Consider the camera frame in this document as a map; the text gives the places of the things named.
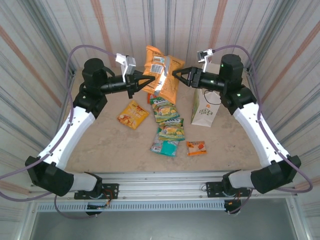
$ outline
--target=metal base plate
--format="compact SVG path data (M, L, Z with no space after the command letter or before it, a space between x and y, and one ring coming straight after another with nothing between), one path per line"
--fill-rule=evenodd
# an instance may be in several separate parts
M119 193L119 184L118 183L103 183L103 189L108 189L112 192L112 196L110 191L105 191L105 194L101 193L101 195L97 198L93 198L89 196L87 191L78 191L74 193L74 199L76 200L99 200L99 199L117 199Z
M223 191L223 185L221 181L210 181L205 184L206 194L208 198L225 198L225 197L248 197L250 190L246 187L237 188L233 195L227 195Z

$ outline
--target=orange chip bag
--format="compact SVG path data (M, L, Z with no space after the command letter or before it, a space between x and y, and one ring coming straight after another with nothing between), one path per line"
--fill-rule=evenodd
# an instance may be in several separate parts
M188 156L194 156L199 154L206 154L205 141L187 141Z
M154 46L146 46L143 75L154 76L155 80L145 86L143 90L176 104L179 80L172 76L172 72L182 69L184 65L184 61L174 56L164 55Z
M148 115L149 112L140 107L135 100L132 100L117 119L120 123L136 129Z

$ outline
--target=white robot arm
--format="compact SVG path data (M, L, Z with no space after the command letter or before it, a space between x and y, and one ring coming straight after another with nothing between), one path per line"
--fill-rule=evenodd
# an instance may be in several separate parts
M57 148L44 161L28 169L34 185L58 196L64 196L69 191L85 191L94 199L102 194L103 185L100 177L88 172L68 173L64 171L68 159L84 132L107 104L105 95L127 91L129 98L132 98L134 93L155 79L153 76L146 76L136 71L136 62L133 57L118 53L116 61L121 64L122 75L115 76L98 58L91 58L85 62L82 71L84 83L81 84L79 94L73 102L72 119L69 114L53 140L39 153L38 157L30 156L25 162L25 165L28 166L47 155L70 125Z
M208 58L212 54L212 49L198 53L199 62L205 62L204 69L189 67L174 71L172 74L188 87L220 92L221 103L246 131L257 151L262 167L257 170L237 170L226 174L221 182L214 185L213 188L217 186L213 190L214 194L218 193L218 197L220 193L224 196L233 196L239 189L247 188L254 188L264 194L290 183L296 171L279 156L278 152L274 151L259 126L257 121L259 105L251 90L242 85L244 66L240 57L234 54L224 55L221 59L219 74L214 74L206 72ZM70 119L70 116L66 119L57 135L37 158L30 156L25 162L28 166L46 155L51 146L57 143L67 125L71 124L66 136L51 155L28 170L36 186L58 196L63 196L69 191L85 191L91 198L97 198L102 194L103 185L100 177L92 173L64 171L68 159L83 133L107 104L106 94L127 91L129 98L132 98L135 92L155 79L153 76L144 76L142 72L136 71L135 60L132 57L118 53L116 61L121 63L122 75L119 76L115 76L98 58L89 59L84 64L82 71L84 83L80 86L79 94L73 102L73 119ZM142 79L147 81L139 84L139 80ZM260 121L279 151L299 168L300 159L297 156L291 157L281 146L263 117Z
M242 125L249 136L260 160L261 169L237 170L223 176L221 183L207 183L207 190L211 189L214 195L233 196L239 189L256 189L264 194L292 182L297 173L280 153L297 168L301 161L298 156L290 156L278 142L263 117L257 120L259 105L251 90L242 85L244 65L238 55L226 54L221 58L219 74L206 72L209 57L214 51L208 49L198 52L199 63L204 62L204 68L188 67L173 71L173 76L188 87L218 91L221 103L230 114ZM276 144L276 152L262 131L264 127L267 135Z

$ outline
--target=tabletop surface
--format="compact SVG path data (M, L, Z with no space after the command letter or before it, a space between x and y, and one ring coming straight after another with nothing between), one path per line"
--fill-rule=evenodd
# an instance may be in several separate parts
M120 74L120 68L113 69ZM83 82L82 69L77 71L72 87L74 98ZM71 154L66 170L70 172L179 172L229 171L256 169L259 158L242 126L221 105L211 127L191 125L194 88L181 82L178 87L176 108L184 118L186 141L205 141L207 154L187 156L186 141L178 145L176 157L150 151L158 124L147 93L140 91L133 99L147 110L149 116L133 130L117 121L117 116L131 99L127 92L107 95L108 103L99 117L86 130Z

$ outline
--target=paper bag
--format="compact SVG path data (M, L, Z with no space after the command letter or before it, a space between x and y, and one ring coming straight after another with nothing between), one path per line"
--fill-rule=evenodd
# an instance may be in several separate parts
M220 96L215 92L196 89L194 91L191 124L211 127L211 124L218 112L220 103Z

